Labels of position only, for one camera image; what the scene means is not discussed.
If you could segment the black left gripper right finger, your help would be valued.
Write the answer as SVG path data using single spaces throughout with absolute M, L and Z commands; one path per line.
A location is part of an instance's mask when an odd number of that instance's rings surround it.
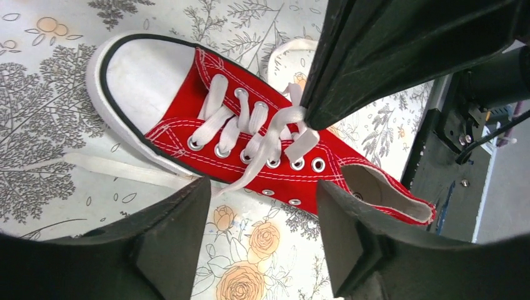
M 398 221 L 328 181 L 316 192 L 334 297 L 449 299 L 439 248 L 450 242 Z

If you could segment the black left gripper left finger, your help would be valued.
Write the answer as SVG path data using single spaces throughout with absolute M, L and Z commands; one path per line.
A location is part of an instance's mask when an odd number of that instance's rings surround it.
M 61 238 L 51 297 L 189 299 L 210 200 L 210 181 L 197 179 L 119 221 Z

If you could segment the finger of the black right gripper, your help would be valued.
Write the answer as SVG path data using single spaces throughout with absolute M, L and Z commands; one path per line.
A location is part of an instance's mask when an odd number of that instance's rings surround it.
M 517 1 L 329 1 L 305 122 L 326 129 L 375 100 L 488 60 L 517 34 Z

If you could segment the red canvas sneaker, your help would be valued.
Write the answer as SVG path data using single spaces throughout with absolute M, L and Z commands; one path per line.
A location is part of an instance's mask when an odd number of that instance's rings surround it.
M 86 87 L 97 113 L 130 146 L 172 172 L 246 188 L 316 213 L 320 180 L 409 224 L 432 204 L 340 140 L 304 122 L 303 87 L 266 80 L 220 54 L 157 34 L 122 34 L 92 55 Z

